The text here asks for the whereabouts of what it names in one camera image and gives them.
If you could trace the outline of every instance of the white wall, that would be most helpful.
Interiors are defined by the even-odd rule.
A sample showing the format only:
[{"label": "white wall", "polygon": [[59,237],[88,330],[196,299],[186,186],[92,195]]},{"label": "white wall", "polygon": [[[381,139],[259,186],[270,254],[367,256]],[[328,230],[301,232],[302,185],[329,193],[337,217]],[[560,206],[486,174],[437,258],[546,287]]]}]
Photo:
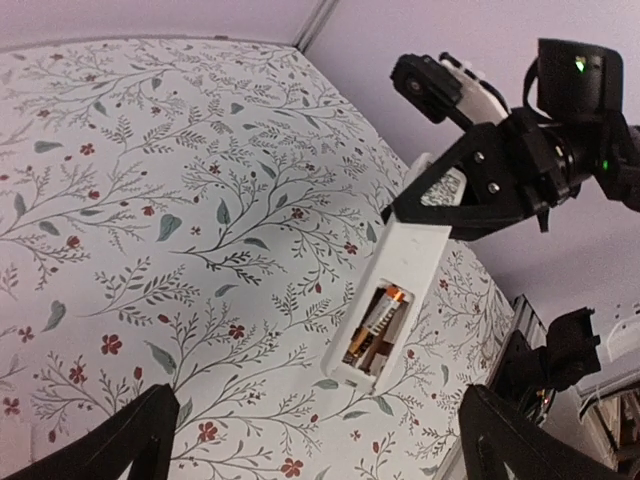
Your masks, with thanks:
[{"label": "white wall", "polygon": [[0,48],[126,35],[291,43],[317,0],[0,0]]},{"label": "white wall", "polygon": [[[640,123],[640,2],[610,0],[343,0],[308,56],[407,162],[458,138],[434,126],[391,85],[403,53],[447,50],[471,61],[521,104],[538,37],[617,49],[625,61],[625,114]],[[473,245],[509,296],[526,293],[542,318],[589,305],[640,300],[640,215],[606,202],[597,184],[551,214],[551,234],[525,222]],[[598,331],[611,328],[603,318]]]}]

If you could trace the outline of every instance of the floral pattern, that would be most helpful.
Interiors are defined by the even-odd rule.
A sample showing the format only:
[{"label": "floral pattern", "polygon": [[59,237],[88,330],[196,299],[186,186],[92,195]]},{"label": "floral pattern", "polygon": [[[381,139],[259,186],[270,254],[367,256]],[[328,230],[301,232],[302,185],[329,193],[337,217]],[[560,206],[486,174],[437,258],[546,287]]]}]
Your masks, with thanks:
[{"label": "floral pattern", "polygon": [[303,56],[133,39],[1,57],[0,393],[37,458],[168,383],[172,478],[435,473],[512,312],[450,242],[388,389],[323,377],[407,169]]}]

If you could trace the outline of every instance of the orange battery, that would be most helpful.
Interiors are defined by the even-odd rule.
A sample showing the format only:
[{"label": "orange battery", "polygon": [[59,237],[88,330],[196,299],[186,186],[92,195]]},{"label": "orange battery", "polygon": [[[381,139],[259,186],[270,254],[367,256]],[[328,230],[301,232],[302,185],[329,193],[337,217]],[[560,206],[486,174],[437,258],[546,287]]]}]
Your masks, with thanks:
[{"label": "orange battery", "polygon": [[405,293],[398,287],[392,285],[387,288],[378,304],[366,318],[355,338],[349,345],[349,353],[359,357],[364,353],[373,339],[380,335],[389,324],[398,307],[404,300]]}]

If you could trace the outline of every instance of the battery compartment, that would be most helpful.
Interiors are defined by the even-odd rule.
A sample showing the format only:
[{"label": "battery compartment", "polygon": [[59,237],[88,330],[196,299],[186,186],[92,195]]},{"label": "battery compartment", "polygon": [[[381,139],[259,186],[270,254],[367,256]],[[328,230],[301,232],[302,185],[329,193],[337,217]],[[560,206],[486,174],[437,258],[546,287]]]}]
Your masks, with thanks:
[{"label": "battery compartment", "polygon": [[[360,320],[358,328],[356,328],[353,332],[349,348],[347,348],[347,351],[344,352],[342,358],[343,363],[357,368],[358,370],[361,370],[367,375],[371,375],[373,377],[379,377],[382,373],[382,370],[384,369],[387,360],[389,359],[389,356],[391,355],[391,352],[395,347],[395,342],[397,340],[398,334],[402,330],[402,327],[407,318],[409,306],[414,298],[414,295],[412,293],[402,288],[401,286],[393,284],[391,282],[381,280],[378,285],[378,288],[375,290],[373,296],[371,297],[369,306],[367,307],[364,316]],[[380,301],[384,299],[389,287],[398,288],[404,294],[404,298],[393,313],[393,316],[387,323],[386,327],[384,327],[383,330],[373,338],[366,350],[364,350],[364,352],[362,352],[358,356],[353,355],[350,352],[351,345],[360,335],[365,322],[372,314],[372,312],[374,312],[376,306],[378,306]]]}]

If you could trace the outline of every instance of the white plastic case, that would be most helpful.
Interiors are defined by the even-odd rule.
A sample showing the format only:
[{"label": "white plastic case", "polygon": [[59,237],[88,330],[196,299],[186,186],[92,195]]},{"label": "white plastic case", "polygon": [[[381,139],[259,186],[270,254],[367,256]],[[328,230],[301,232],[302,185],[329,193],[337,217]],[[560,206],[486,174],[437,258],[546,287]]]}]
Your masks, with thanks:
[{"label": "white plastic case", "polygon": [[[410,178],[417,177],[426,168],[430,158],[429,154],[423,154],[416,160],[409,172]],[[459,205],[465,185],[464,175],[451,169],[423,195],[422,203]],[[404,224],[393,215],[389,218],[374,256],[363,272],[354,299],[321,361],[321,368],[327,377],[371,395],[378,395],[385,389],[418,319],[450,232],[449,226]],[[370,372],[366,373],[357,366],[345,363],[343,359],[376,291],[391,285],[406,293],[406,305],[396,312],[384,336],[384,342],[391,345],[388,356],[376,355]]]}]

